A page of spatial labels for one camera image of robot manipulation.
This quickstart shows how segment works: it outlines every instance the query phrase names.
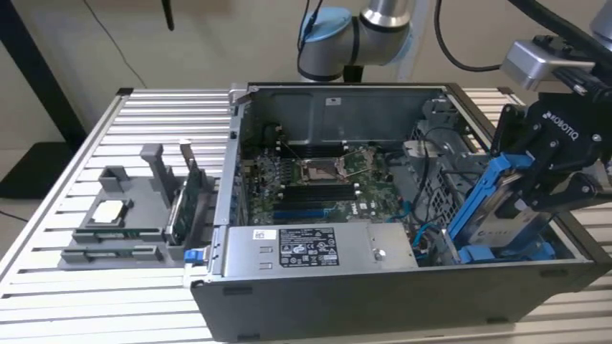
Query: black stand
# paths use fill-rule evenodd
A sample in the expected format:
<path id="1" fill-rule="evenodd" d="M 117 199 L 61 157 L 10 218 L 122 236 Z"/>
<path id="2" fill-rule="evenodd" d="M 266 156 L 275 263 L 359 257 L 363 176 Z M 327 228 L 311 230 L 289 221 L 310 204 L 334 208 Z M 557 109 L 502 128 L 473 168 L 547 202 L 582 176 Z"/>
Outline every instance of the black stand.
<path id="1" fill-rule="evenodd" d="M 0 197 L 42 199 L 87 134 L 11 0 L 0 0 L 0 39 L 66 140 L 30 148 L 0 182 Z"/>

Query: slotted aluminum surface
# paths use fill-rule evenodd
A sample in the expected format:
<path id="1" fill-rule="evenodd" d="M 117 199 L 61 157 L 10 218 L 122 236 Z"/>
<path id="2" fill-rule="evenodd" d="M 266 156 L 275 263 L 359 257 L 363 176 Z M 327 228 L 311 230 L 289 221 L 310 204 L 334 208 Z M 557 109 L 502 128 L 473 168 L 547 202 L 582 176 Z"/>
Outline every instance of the slotted aluminum surface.
<path id="1" fill-rule="evenodd" d="M 502 106 L 519 102 L 498 89 L 466 92 L 495 124 Z M 59 248 L 101 189 L 102 168 L 121 163 L 131 176 L 150 175 L 138 154 L 143 143 L 158 142 L 165 143 L 167 164 L 185 175 L 178 140 L 190 138 L 198 163 L 219 176 L 229 119 L 227 91 L 138 90 L 115 99 L 0 263 L 0 344 L 215 342 L 183 288 L 183 269 L 62 272 L 55 267 Z M 612 254 L 611 211 L 606 204 L 575 215 Z M 515 325 L 283 343 L 612 343 L 611 338 L 609 274 L 583 292 L 553 297 Z"/>

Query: motherboard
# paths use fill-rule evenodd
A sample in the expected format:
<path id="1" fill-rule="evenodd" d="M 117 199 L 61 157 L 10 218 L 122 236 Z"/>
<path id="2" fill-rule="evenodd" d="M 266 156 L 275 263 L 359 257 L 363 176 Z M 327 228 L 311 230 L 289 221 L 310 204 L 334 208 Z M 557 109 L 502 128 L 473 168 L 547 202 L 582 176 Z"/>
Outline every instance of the motherboard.
<path id="1" fill-rule="evenodd" d="M 279 143 L 245 169 L 251 225 L 405 221 L 405 200 L 375 145 Z"/>

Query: power supply label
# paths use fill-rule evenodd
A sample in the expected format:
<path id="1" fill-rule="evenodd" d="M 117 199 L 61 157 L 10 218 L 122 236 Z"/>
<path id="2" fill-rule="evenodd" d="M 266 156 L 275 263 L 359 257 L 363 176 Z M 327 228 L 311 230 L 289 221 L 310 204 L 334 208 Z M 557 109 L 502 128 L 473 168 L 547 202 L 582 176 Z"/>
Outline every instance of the power supply label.
<path id="1" fill-rule="evenodd" d="M 334 228 L 279 230 L 282 267 L 330 267 L 341 265 Z"/>

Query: cable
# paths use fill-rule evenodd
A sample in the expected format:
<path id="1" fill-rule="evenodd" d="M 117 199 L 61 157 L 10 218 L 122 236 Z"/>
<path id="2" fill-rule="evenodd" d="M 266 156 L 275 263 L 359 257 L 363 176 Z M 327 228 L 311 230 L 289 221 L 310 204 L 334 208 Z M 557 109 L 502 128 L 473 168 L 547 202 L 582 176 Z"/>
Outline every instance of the cable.
<path id="1" fill-rule="evenodd" d="M 612 69 L 612 52 L 577 25 L 557 15 L 537 0 L 509 0 L 510 3 L 543 27 L 559 34 L 578 49 Z"/>
<path id="2" fill-rule="evenodd" d="M 473 67 L 469 66 L 453 56 L 451 51 L 447 48 L 447 44 L 445 43 L 445 39 L 442 38 L 442 32 L 441 32 L 441 9 L 442 9 L 442 0 L 437 0 L 437 7 L 435 7 L 435 12 L 434 12 L 434 30 L 437 33 L 437 40 L 438 40 L 438 45 L 441 45 L 442 52 L 445 53 L 445 56 L 447 57 L 449 61 L 461 69 L 466 70 L 469 72 L 493 72 L 494 70 L 499 70 L 502 67 L 501 64 L 495 64 L 493 66 L 486 66 L 486 67 Z"/>
<path id="3" fill-rule="evenodd" d="M 402 215 L 395 215 L 395 216 L 390 217 L 387 219 L 387 221 L 386 221 L 387 223 L 394 222 L 394 220 L 397 220 L 397 219 L 403 219 L 411 213 L 411 202 L 405 201 L 405 203 L 402 205 L 405 206 L 405 213 Z"/>
<path id="4" fill-rule="evenodd" d="M 29 219 L 25 219 L 23 217 L 17 216 L 14 214 L 10 214 L 10 213 L 7 213 L 6 211 L 2 211 L 2 210 L 0 210 L 0 214 L 5 215 L 5 216 L 13 217 L 15 220 L 21 220 L 21 221 L 25 221 L 25 222 L 30 221 Z"/>
<path id="5" fill-rule="evenodd" d="M 474 175 L 474 176 L 478 176 L 479 178 L 482 176 L 482 172 L 478 172 L 478 171 L 443 170 L 441 171 L 441 173 L 442 174 L 457 174 L 458 176 L 463 178 L 465 181 L 469 182 L 470 186 L 477 185 L 477 181 L 470 179 L 467 176 Z"/>
<path id="6" fill-rule="evenodd" d="M 422 174 L 422 182 L 419 183 L 419 190 L 418 190 L 418 193 L 415 194 L 415 198 L 413 199 L 413 216 L 414 216 L 414 218 L 415 218 L 415 220 L 418 221 L 419 224 L 425 224 L 426 223 L 425 220 L 419 219 L 419 216 L 417 215 L 415 209 L 418 207 L 419 199 L 422 198 L 425 185 L 426 185 L 427 177 L 429 177 L 429 174 L 430 174 L 430 152 L 429 152 L 429 147 L 426 145 L 426 141 L 429 140 L 429 135 L 434 130 L 450 130 L 454 133 L 458 132 L 454 128 L 450 128 L 450 127 L 434 127 L 427 131 L 427 133 L 421 138 L 421 141 L 423 142 L 423 151 L 425 151 L 423 174 Z"/>
<path id="7" fill-rule="evenodd" d="M 119 44 L 115 42 L 115 38 L 114 36 L 111 35 L 111 33 L 109 32 L 109 29 L 107 27 L 105 26 L 103 22 L 101 21 L 101 19 L 98 18 L 98 15 L 97 15 L 97 12 L 94 11 L 93 9 L 93 6 L 90 5 L 90 2 L 87 2 L 87 0 L 83 0 L 83 3 L 86 4 L 93 16 L 94 16 L 94 19 L 97 20 L 98 24 L 101 25 L 101 27 L 103 28 L 105 32 L 107 33 L 107 36 L 109 38 L 111 39 L 113 43 L 115 44 L 115 47 L 117 47 L 117 50 L 119 51 L 119 55 L 122 55 L 122 59 L 125 59 L 125 64 L 127 65 L 127 67 L 130 68 L 130 70 L 133 71 L 134 75 L 138 77 L 138 79 L 141 80 L 141 83 L 143 84 L 143 87 L 145 88 L 149 88 L 147 87 L 147 84 L 145 83 L 143 81 L 143 78 L 141 77 L 141 75 L 137 73 L 137 70 L 134 70 L 130 62 L 127 61 L 127 58 L 126 58 L 126 55 L 125 55 L 125 52 L 122 51 L 122 48 L 119 48 Z"/>
<path id="8" fill-rule="evenodd" d="M 299 39 L 301 39 L 301 42 L 298 44 L 298 60 L 297 60 L 298 70 L 299 70 L 299 59 L 303 56 L 305 45 L 307 45 L 307 38 L 309 38 L 311 32 L 314 31 L 317 17 L 319 16 L 319 10 L 322 8 L 322 4 L 323 4 L 323 0 L 319 0 L 319 3 L 317 4 L 317 7 L 315 7 L 315 11 L 310 16 L 309 24 L 305 27 L 305 31 L 303 31 L 303 27 L 302 26 L 299 27 Z M 309 7 L 310 7 L 310 1 L 306 3 L 305 18 L 307 17 Z"/>
<path id="9" fill-rule="evenodd" d="M 426 229 L 430 228 L 431 226 L 435 226 L 435 224 L 429 222 L 419 229 L 418 235 L 415 236 L 415 240 L 413 241 L 413 248 L 414 249 L 417 249 L 419 247 L 419 242 L 422 241 L 423 233 L 425 233 Z"/>
<path id="10" fill-rule="evenodd" d="M 305 27 L 305 21 L 307 20 L 307 14 L 309 14 L 309 8 L 310 8 L 310 0 L 306 0 L 306 8 L 305 8 L 305 14 L 303 14 L 303 20 L 299 22 L 299 31 L 298 31 L 298 43 L 297 43 L 297 48 L 298 51 L 301 51 L 301 46 L 303 43 L 303 27 Z"/>

